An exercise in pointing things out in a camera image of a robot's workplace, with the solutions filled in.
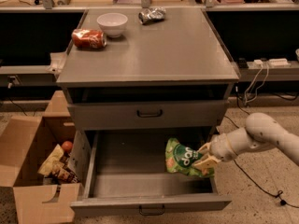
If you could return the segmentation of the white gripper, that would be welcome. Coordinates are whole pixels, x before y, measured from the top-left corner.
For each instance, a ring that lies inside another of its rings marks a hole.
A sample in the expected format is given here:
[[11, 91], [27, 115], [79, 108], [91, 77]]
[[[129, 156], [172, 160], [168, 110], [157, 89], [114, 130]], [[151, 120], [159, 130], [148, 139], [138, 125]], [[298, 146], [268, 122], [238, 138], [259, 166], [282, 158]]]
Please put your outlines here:
[[200, 171], [205, 169], [214, 168], [220, 161], [232, 161], [237, 155], [235, 154], [231, 142], [229, 141], [225, 133], [220, 135], [215, 135], [211, 142], [202, 145], [198, 152], [202, 155], [211, 153], [211, 155], [205, 155], [200, 160], [195, 161], [192, 166]]

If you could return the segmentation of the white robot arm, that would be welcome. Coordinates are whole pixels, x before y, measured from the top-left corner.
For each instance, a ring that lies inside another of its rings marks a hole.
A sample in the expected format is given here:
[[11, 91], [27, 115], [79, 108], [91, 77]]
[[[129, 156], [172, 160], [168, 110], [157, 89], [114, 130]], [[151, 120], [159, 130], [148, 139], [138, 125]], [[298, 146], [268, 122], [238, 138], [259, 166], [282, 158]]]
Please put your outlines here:
[[200, 171], [214, 168], [219, 162], [236, 159], [242, 153], [262, 152], [276, 147], [299, 164], [299, 137], [285, 130], [265, 113], [252, 113], [245, 127], [216, 135], [198, 150], [202, 157], [192, 166]]

